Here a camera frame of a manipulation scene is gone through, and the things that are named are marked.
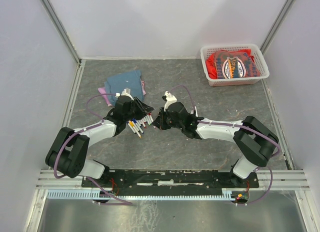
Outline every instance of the white wall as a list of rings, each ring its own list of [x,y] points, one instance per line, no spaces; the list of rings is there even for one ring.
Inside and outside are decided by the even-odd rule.
[[[303,168],[320,211],[320,7],[296,0],[265,59],[267,81],[294,162]]]
[[[39,0],[0,0],[0,230],[22,231],[76,63]]]
[[[50,0],[82,58],[194,57],[260,46],[286,0]]]

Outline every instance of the folded blue towel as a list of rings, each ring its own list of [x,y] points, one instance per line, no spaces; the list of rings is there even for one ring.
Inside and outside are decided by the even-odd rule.
[[[131,89],[131,96],[137,97],[141,101],[144,99],[144,94],[141,84],[141,71],[133,70],[126,73],[117,74],[108,77],[104,83],[104,88],[106,93],[120,93],[125,88]],[[115,96],[108,95],[108,99],[112,105],[116,104],[117,98]]]

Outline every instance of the basket rim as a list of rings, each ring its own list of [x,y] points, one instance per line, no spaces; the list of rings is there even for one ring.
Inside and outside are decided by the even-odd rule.
[[[262,52],[260,51],[259,47],[256,44],[253,43],[247,43],[247,44],[214,44],[214,45],[206,45],[204,47],[202,47],[200,49],[200,57],[201,57],[201,62],[202,62],[202,66],[203,66],[203,70],[205,73],[206,78],[208,79],[208,81],[210,82],[217,82],[217,80],[219,80],[219,82],[224,82],[222,81],[223,79],[212,79],[209,77],[209,73],[207,70],[207,66],[206,66],[206,60],[205,60],[205,56],[204,56],[204,49],[210,49],[210,48],[231,48],[231,47],[250,47],[252,50],[255,50],[255,52],[257,52],[258,57],[260,58],[260,61],[262,63],[262,66],[264,67],[265,70],[265,75],[263,76],[259,76],[259,77],[250,77],[250,78],[230,78],[230,79],[226,79],[225,82],[227,81],[248,81],[248,80],[260,80],[260,79],[265,79],[267,77],[269,77],[270,72],[268,69],[268,66],[266,64],[265,58],[262,54]]]

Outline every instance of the white basket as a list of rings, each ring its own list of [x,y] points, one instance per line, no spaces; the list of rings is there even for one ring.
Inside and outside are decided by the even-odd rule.
[[[250,77],[250,78],[230,78],[230,79],[212,79],[209,77],[206,60],[209,56],[218,51],[218,50],[226,50],[226,51],[238,51],[241,49],[251,49],[251,55],[254,56],[254,63],[258,70],[260,71],[259,77]],[[208,79],[210,86],[227,86],[227,85],[241,85],[241,84],[253,84],[257,81],[267,78],[269,76],[268,66],[266,61],[255,44],[237,44],[237,45],[212,45],[201,48],[200,51],[203,70],[206,78]]]

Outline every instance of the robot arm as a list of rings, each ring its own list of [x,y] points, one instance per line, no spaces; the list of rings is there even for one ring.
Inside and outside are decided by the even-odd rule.
[[[166,92],[162,98],[166,103],[163,108],[160,108],[153,125],[162,130],[178,128],[189,138],[214,138],[236,143],[243,157],[236,162],[231,173],[241,179],[246,179],[258,166],[265,167],[275,149],[274,144],[260,136],[253,137],[253,133],[243,127],[249,127],[274,142],[279,142],[275,134],[252,116],[247,116],[243,121],[213,121],[198,117],[196,108],[193,114],[190,114],[169,92]]]
[[[56,136],[49,153],[45,158],[45,163],[54,167],[58,152],[65,141],[73,134],[76,134],[63,148],[57,170],[70,178],[78,175],[89,176],[100,179],[107,177],[109,168],[94,160],[86,159],[88,148],[106,138],[111,138],[120,134],[126,127],[127,121],[132,119],[141,120],[154,109],[137,97],[130,95],[130,89],[125,89],[118,97],[115,106],[111,109],[103,121],[86,128],[70,129],[62,128]]]

